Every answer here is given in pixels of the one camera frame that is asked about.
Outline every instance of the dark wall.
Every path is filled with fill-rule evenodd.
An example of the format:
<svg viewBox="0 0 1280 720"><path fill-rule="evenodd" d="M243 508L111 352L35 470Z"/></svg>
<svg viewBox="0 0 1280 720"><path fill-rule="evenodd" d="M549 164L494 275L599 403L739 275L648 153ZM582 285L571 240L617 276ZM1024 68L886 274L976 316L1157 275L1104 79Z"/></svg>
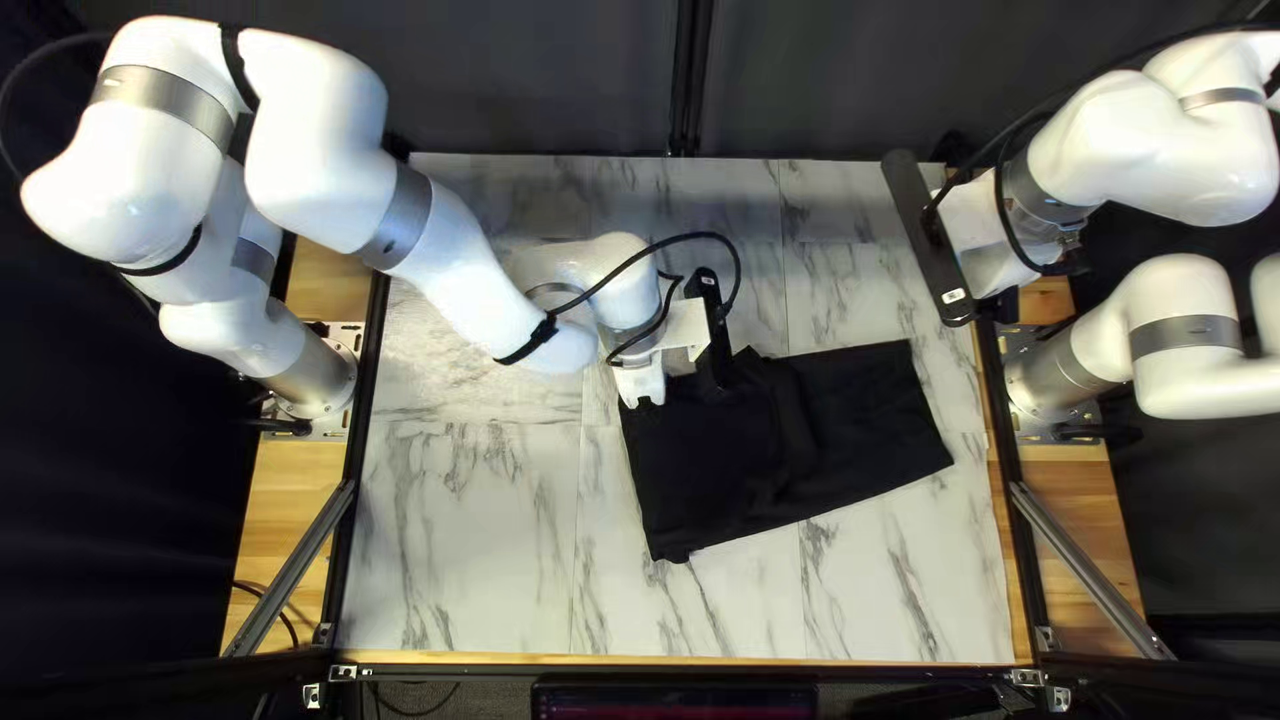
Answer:
<svg viewBox="0 0 1280 720"><path fill-rule="evenodd" d="M676 0L83 1L95 29L150 14L310 37L387 83L420 150L660 154Z"/></svg>
<svg viewBox="0 0 1280 720"><path fill-rule="evenodd" d="M1108 59L1236 0L718 0L705 155L925 156L979 143Z"/></svg>
<svg viewBox="0 0 1280 720"><path fill-rule="evenodd" d="M79 29L0 5L0 73ZM22 169L70 138L101 47L50 59L3 118ZM105 265L41 233L0 168L4 682L220 651L255 433L219 363L170 345Z"/></svg>

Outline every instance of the marble tabletop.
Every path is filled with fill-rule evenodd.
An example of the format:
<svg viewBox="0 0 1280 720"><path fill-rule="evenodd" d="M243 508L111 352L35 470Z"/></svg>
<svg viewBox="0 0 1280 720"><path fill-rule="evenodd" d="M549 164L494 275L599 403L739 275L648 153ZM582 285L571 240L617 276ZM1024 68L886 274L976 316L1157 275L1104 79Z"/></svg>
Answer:
<svg viewBox="0 0 1280 720"><path fill-rule="evenodd" d="M938 322L878 164L436 154L411 164L467 201L499 259L618 229L727 234L744 261L735 350L910 340L955 465L684 565L653 562L608 372L498 365L396 281L342 647L1012 661L970 334ZM660 259L682 274L731 273L716 243Z"/></svg>

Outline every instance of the black t-shirt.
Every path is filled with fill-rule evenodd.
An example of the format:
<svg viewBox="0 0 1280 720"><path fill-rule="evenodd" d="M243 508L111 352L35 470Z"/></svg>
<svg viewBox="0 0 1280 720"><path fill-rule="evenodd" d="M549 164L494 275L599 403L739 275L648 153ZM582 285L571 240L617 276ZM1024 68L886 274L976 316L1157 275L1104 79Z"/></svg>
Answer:
<svg viewBox="0 0 1280 720"><path fill-rule="evenodd" d="M748 347L730 378L719 391L672 378L664 405L620 404L654 560L685 562L952 464L908 341L777 360Z"/></svg>

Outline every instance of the wire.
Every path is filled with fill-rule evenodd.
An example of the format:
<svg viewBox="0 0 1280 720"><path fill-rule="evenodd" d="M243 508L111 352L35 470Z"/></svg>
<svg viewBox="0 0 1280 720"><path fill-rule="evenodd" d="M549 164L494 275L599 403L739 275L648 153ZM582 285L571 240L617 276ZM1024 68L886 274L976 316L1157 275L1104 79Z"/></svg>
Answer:
<svg viewBox="0 0 1280 720"><path fill-rule="evenodd" d="M244 583L243 580L232 580L232 587L262 600L262 591ZM293 641L293 650L302 647L298 643L298 633L293 629L293 623L289 623L289 619L284 615L283 610L280 611L280 621L284 623L284 629L289 632L289 638Z"/></svg>
<svg viewBox="0 0 1280 720"><path fill-rule="evenodd" d="M13 95L14 83L18 78L23 76L27 70L32 68L36 63L40 63L45 58L54 55L55 53L61 53L68 47L74 47L77 45L83 45L87 42L102 42L110 40L115 33L111 32L81 32L77 35L68 35L67 37L58 38L47 45L41 45L36 50L23 58L17 65L9 70L5 76L4 82L0 83L0 155L4 156L4 163L9 165L9 170L13 173L14 178L20 183L26 176L18 170L18 165L14 164L13 156L9 155L9 147L4 142L4 123L8 120L9 100Z"/></svg>
<svg viewBox="0 0 1280 720"><path fill-rule="evenodd" d="M649 247L645 247L640 252L636 252L635 255L623 260L621 265L609 270L609 274L604 275L604 278L600 279L600 282L586 288L582 292L582 295L579 295L577 297L570 300L563 305L552 307L550 310L547 311L547 314L554 318L562 313L567 313L568 310L572 310L573 307L577 307L579 305L585 302L596 292L600 292L600 288L609 284L609 282L612 282L613 278L621 275L627 268L635 265L641 259L653 255L654 252L662 250L663 247L667 247L668 245L676 245L677 242L686 242L690 240L699 240L699 238L714 240L722 243L728 250L730 256L733 259L733 290L730 291L728 300L726 300L723 305L721 305L717 315L718 319L723 320L728 315L728 311L733 309L733 301L737 299L737 288L739 286L742 284L742 259L739 258L737 249L733 247L733 243L730 242L727 237L722 236L718 232L712 232L712 231L686 232L682 234L673 234L668 238L659 240L658 242L650 245Z"/></svg>
<svg viewBox="0 0 1280 720"><path fill-rule="evenodd" d="M435 711L440 710L442 707L444 707L444 703L447 703L451 700L453 700L453 693L458 692L458 687L462 685L462 683L453 683L453 687L449 688L449 692L444 693L444 698L442 698L440 702L436 702L435 705L433 705L431 707L428 707L426 710L415 710L415 711L411 712L411 711L404 710L402 707L397 707L390 701L383 698L383 693L378 688L379 684L380 683L369 683L370 689L374 692L374 700L378 701L378 703L374 706L374 710L376 711L376 715L378 715L379 720L381 720L381 716L383 716L383 712L381 712L383 707L385 707L387 710L390 710L392 712L394 712L397 715L402 715L404 717L426 717L428 715L431 715L433 712L435 712Z"/></svg>
<svg viewBox="0 0 1280 720"><path fill-rule="evenodd" d="M1018 240L1018 234L1014 233L1014 225L1009 222L1009 210L1005 208L1005 156L1009 154L1009 146L1014 143L1019 133L1029 126L1038 122L1047 120L1053 117L1053 113L1041 113L1028 119L1023 126L1014 132L1009 133L1005 142L1000 146L1000 152L996 152L996 164L992 167L993 182L996 192L996 215L1000 217L1000 225L1005 228L1005 240L1009 241L1009 249L1014 251L1014 255L1021 260L1023 265L1027 265L1033 273L1039 273L1041 275L1065 275L1068 274L1068 263L1051 263L1048 265L1041 265L1027 255L1027 250L1023 249L1023 243Z"/></svg>
<svg viewBox="0 0 1280 720"><path fill-rule="evenodd" d="M671 281L671 284L667 287L667 299L663 300L663 302L662 302L662 313L659 313L658 318L654 322L649 323L649 325L645 329L643 329L643 331L637 332L636 334L628 337L622 345L614 347L612 352L609 352L608 355L605 355L604 356L604 364L605 365L609 365L609 366L613 366L613 368L622 368L623 366L622 361L614 360L614 357L617 357L618 355L626 352L627 348L630 348L635 343L640 342L641 340L644 340L644 338L652 336L653 333L658 332L658 328L662 327L662 323L664 323L667 320L667 313L671 311L671 299L675 297L676 288L680 287L680 281L685 279L685 275L673 275L671 273L663 273L662 270L658 270L658 274L662 275L663 278Z"/></svg>
<svg viewBox="0 0 1280 720"><path fill-rule="evenodd" d="M937 210L938 210L938 205L947 196L947 193L951 192L951 188L954 188L956 184L959 184L960 178L965 177L966 173L969 173L974 168L977 168L978 163L980 163L982 159L986 158L992 150L995 150L1006 137L1009 137L1014 132L1018 132L1024 126L1029 124L1030 119L1033 117L1036 117L1036 115L1038 115L1038 114L1041 114L1041 113L1043 113L1046 110L1052 109L1057 104L1056 101L1057 101L1057 99L1061 95L1064 95L1066 92L1070 92L1070 91L1073 91L1073 90L1075 90L1075 88L1078 88L1078 87L1080 87L1080 86L1083 86L1085 83L1089 83L1093 79L1096 79L1098 76L1102 76L1102 74L1105 74L1107 72L1111 72L1112 69L1115 69L1115 68L1117 68L1120 65L1128 65L1129 63L1134 63L1134 61L1137 61L1137 60L1139 60L1142 58L1146 58L1147 55L1151 55L1152 53L1158 53L1160 50L1164 50L1165 47L1169 47L1170 45L1176 45L1176 44L1184 41L1184 40L1190 40L1193 37L1199 37L1202 35L1211 35L1211 33L1217 33L1217 32L1266 31L1266 29L1280 29L1280 23L1276 23L1276 22L1243 22L1243 23L1242 22L1235 22L1235 23L1213 23L1213 24L1201 26L1198 28L1189 29L1187 32L1180 32L1180 33L1176 33L1176 35L1170 35L1170 36L1167 36L1167 37L1165 37L1162 40L1157 40L1156 42L1152 42L1149 45L1143 45L1142 47L1139 47L1139 49L1137 49L1137 50L1134 50L1132 53L1121 55L1120 58L1112 59L1111 61L1094 68L1088 74L1083 76L1080 79L1076 79L1075 82L1071 82L1069 85L1065 85L1065 86L1060 87L1059 90L1053 91L1047 97L1044 97L1043 100L1041 100L1039 102L1037 102L1030 110L1027 110L1025 113L1023 113L1021 117L1019 117L1016 120L1014 120L1012 123L1010 123L1009 126L1006 126L1005 129L1002 129L998 133L996 133L996 136L992 137L991 141L988 141L986 145L983 145L982 149L979 149L977 152L974 152L973 155L970 155L969 159L965 160L960 165L960 168L956 169L955 174L952 174L950 178L947 178L946 182L942 183L942 187L938 188L938 192L937 192L937 195L933 196L933 200L931 200L924 206L924 209L920 211L922 217L924 217L925 219L929 219L929 215L936 215Z"/></svg>

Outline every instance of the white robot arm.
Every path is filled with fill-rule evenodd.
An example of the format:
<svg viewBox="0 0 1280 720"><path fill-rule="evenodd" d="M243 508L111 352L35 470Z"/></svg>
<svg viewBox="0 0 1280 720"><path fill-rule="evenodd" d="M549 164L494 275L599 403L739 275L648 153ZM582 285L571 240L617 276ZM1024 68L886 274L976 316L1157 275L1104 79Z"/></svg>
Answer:
<svg viewBox="0 0 1280 720"><path fill-rule="evenodd" d="M1280 32L1208 35L1082 87L1005 165L1027 255L1057 260L1060 240L1107 201L1199 227L1266 209L1280 169L1263 85L1277 61ZM1009 249L992 179L987 172L938 205L974 297L1039 277Z"/></svg>
<svg viewBox="0 0 1280 720"><path fill-rule="evenodd" d="M1133 380L1138 406L1174 420L1280 413L1280 254L1253 268L1262 356L1244 356L1226 270L1201 255L1138 265L1101 305L1005 368L1009 398L1047 423Z"/></svg>
<svg viewBox="0 0 1280 720"><path fill-rule="evenodd" d="M51 237L114 263L164 302L161 327L175 343L308 407L337 411L349 397L348 383L330 382L343 360L268 301L262 282L233 273L216 292L205 287L210 273L234 268L223 255L234 252L239 238L255 240L244 233L274 233L274 241L257 243L273 256L276 225L356 254L412 283L462 337L494 357L518 356L522 366L544 373L594 361L594 328L566 319L547 325L547 313L502 270L457 195L381 150L387 100L372 69L319 42L142 18L116 33L76 137L26 179L23 205ZM237 115L248 110L256 117L243 168L246 199L239 167L225 151ZM242 227L220 219L223 205L241 209ZM216 247L206 242L210 236L219 238ZM562 256L545 270L561 282L590 284L603 274L604 259L622 259L637 242L644 245L613 233L579 243L579 258ZM129 274L137 272L145 277ZM613 331L644 327L662 305L652 258L590 304ZM541 342L532 341L539 331ZM660 363L652 351L628 365L614 370L620 388L630 388L628 405L636 392L662 402ZM344 368L340 377L352 374Z"/></svg>

